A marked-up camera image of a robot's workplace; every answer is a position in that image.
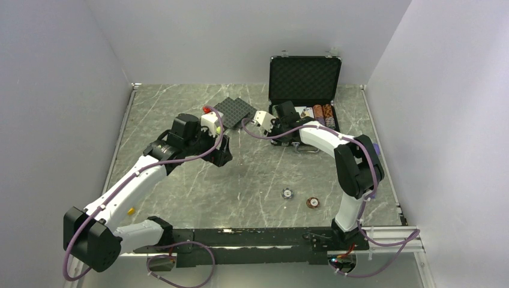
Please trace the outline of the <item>red chip stack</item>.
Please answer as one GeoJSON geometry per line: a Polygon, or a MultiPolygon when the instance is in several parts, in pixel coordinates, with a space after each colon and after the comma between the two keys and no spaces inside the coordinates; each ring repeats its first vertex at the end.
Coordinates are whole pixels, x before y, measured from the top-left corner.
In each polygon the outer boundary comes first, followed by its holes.
{"type": "Polygon", "coordinates": [[[322,106],[317,104],[313,106],[313,114],[315,118],[324,118],[322,106]]]}

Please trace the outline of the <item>purple chip stack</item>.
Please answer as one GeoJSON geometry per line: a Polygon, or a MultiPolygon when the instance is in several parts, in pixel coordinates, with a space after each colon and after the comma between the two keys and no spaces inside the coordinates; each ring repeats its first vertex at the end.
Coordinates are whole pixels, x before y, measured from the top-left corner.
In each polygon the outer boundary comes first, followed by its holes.
{"type": "Polygon", "coordinates": [[[323,117],[316,117],[315,120],[317,120],[321,125],[326,126],[326,122],[323,117]]]}

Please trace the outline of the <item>small chip stack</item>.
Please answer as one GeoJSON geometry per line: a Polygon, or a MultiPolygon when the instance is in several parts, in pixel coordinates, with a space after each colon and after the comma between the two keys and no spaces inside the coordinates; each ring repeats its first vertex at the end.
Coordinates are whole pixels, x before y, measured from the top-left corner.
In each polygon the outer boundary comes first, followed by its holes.
{"type": "Polygon", "coordinates": [[[336,128],[336,122],[334,120],[334,117],[333,116],[330,116],[330,117],[326,117],[325,118],[325,124],[328,128],[334,130],[336,128]]]}

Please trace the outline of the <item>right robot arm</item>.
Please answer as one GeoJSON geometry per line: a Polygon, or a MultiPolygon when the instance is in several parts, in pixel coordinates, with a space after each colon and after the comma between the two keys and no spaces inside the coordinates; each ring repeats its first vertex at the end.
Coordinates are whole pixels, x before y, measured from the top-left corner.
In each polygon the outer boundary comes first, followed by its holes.
{"type": "Polygon", "coordinates": [[[333,157],[337,178],[343,191],[338,213],[332,221],[331,242],[346,249],[361,234],[366,203],[376,193],[385,172],[372,140],[362,134],[345,135],[312,117],[301,117],[291,101],[271,108],[275,116],[269,120],[267,135],[278,142],[296,140],[333,157]]]}

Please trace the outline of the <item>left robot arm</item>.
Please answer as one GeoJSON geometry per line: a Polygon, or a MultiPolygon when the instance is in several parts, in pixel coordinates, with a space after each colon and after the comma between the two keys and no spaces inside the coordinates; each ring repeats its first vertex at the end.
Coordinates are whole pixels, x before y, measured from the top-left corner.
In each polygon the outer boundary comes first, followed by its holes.
{"type": "Polygon", "coordinates": [[[217,167],[232,159],[223,114],[215,109],[201,117],[179,114],[113,187],[83,209],[70,208],[64,215],[64,260],[73,256],[103,272],[123,253],[150,246],[158,252],[168,250],[175,242],[173,227],[161,218],[120,224],[145,193],[182,163],[198,159],[217,167]]]}

